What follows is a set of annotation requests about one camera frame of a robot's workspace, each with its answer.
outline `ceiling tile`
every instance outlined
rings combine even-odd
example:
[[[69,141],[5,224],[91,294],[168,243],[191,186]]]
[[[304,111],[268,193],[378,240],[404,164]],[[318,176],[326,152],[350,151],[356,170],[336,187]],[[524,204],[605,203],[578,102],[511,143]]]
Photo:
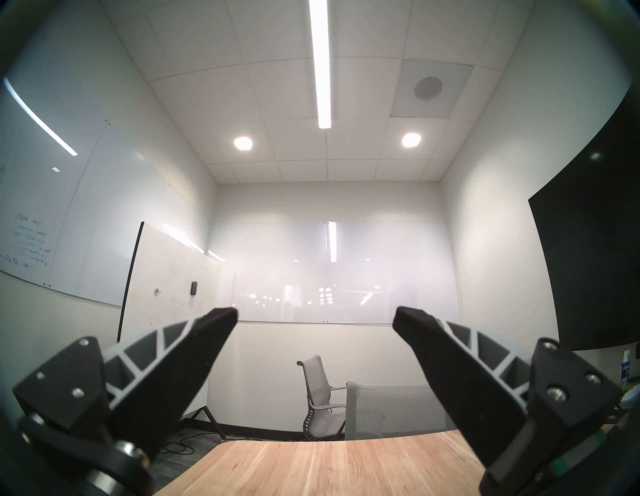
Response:
[[[475,122],[465,120],[450,120],[431,158],[453,160],[474,124]]]
[[[429,160],[424,172],[420,176],[422,181],[439,181],[442,179],[444,171],[447,170],[451,160]]]
[[[389,117],[398,59],[337,58],[332,62],[332,118]]]
[[[330,0],[332,55],[402,58],[410,6],[411,0]]]
[[[375,159],[387,119],[334,120],[326,130],[327,158]]]
[[[227,162],[227,158],[222,154],[213,139],[213,133],[208,125],[188,127],[183,129],[182,133],[193,149],[196,150],[203,163],[223,164]]]
[[[102,5],[113,24],[142,13],[138,0],[102,0]]]
[[[529,11],[502,2],[498,7],[491,31],[484,41],[477,64],[482,67],[504,70],[515,50],[520,35],[529,18]]]
[[[267,122],[269,140],[276,160],[324,160],[324,129],[317,119]]]
[[[209,164],[207,165],[218,184],[237,184],[238,179],[231,170],[229,164]]]
[[[312,56],[308,2],[230,0],[228,5],[245,62]]]
[[[376,181],[417,181],[428,160],[380,159]]]
[[[415,0],[404,58],[475,64],[499,0]]]
[[[239,182],[282,182],[275,162],[230,164]]]
[[[517,7],[526,9],[526,10],[531,10],[531,7],[533,7],[533,2],[535,2],[535,0],[507,0],[509,3],[514,4]]]
[[[223,0],[177,0],[147,15],[178,74],[242,63]]]
[[[162,7],[162,5],[166,5],[171,3],[173,0],[138,0],[140,5],[144,10],[151,10],[153,8]]]
[[[228,162],[261,162],[273,160],[267,130],[262,122],[219,125],[211,128],[218,148]],[[251,150],[238,150],[234,140],[241,136],[251,138]]]
[[[184,86],[177,76],[151,81],[149,85],[156,92],[165,110],[173,118],[175,125],[185,127],[202,125],[204,118],[198,108],[193,105]]]
[[[371,181],[378,160],[327,160],[330,181]]]
[[[456,107],[451,113],[451,118],[477,120],[501,77],[502,71],[500,70],[474,67]]]
[[[247,68],[265,120],[317,117],[311,59],[260,62]]]
[[[147,81],[175,74],[145,15],[121,22],[116,31]]]
[[[404,60],[391,115],[448,118],[472,69],[471,65]],[[429,84],[420,89],[417,85],[425,78],[432,79],[427,80]],[[423,100],[416,96],[418,91],[433,91],[433,96]]]
[[[325,160],[283,160],[278,168],[284,182],[326,181]]]
[[[207,123],[262,120],[244,66],[199,70],[177,77]]]
[[[429,159],[431,153],[447,127],[448,119],[423,119],[416,117],[392,117],[387,125],[387,134],[382,144],[380,158],[385,159]],[[420,134],[420,143],[405,148],[402,138],[408,132]]]

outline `ceiling speaker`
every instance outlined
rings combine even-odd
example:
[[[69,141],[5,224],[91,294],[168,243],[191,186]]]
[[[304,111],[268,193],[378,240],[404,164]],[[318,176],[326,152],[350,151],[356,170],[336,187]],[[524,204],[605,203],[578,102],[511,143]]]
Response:
[[[442,92],[442,81],[437,77],[429,76],[418,81],[413,89],[413,94],[420,100],[433,100]]]

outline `television screen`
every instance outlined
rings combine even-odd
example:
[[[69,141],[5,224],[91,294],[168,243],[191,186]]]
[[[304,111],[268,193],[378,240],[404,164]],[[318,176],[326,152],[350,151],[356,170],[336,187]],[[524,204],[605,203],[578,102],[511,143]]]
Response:
[[[631,93],[529,199],[559,340],[571,349],[640,340],[640,109]]]

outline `wall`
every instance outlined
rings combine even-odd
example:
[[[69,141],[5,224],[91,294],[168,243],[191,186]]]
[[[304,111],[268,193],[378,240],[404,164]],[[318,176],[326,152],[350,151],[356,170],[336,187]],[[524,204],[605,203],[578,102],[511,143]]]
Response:
[[[138,72],[96,0],[61,2],[40,28],[112,124],[207,219],[217,183]],[[116,341],[120,307],[44,289],[0,273],[0,401],[25,374],[83,335]]]
[[[589,143],[629,84],[585,12],[572,2],[538,0],[491,101],[442,180],[464,321],[529,351],[541,336],[557,339],[528,199]],[[625,348],[583,356],[619,378]]]
[[[241,184],[220,186],[213,220],[444,220],[444,210],[435,183]],[[296,361],[315,354],[333,386],[425,382],[391,326],[240,322],[213,366],[209,409],[224,424],[300,432],[307,391]],[[345,391],[332,398],[345,403]]]

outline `dark floor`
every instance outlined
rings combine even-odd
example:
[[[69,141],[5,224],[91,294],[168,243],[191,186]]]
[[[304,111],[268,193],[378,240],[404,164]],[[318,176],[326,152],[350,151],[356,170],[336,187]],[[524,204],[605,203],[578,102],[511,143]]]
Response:
[[[214,433],[204,433],[197,429],[183,429],[174,434],[168,440],[179,441],[180,439],[198,436],[183,441],[183,444],[191,446],[195,452],[193,454],[159,454],[156,456],[149,472],[154,478],[154,491],[159,491],[176,477],[185,472],[190,466],[196,463],[200,458],[205,456],[209,451],[214,449],[222,441],[219,435]],[[179,444],[171,443],[168,448],[174,451],[180,451],[182,447]],[[186,449],[185,453],[191,453],[190,449]]]

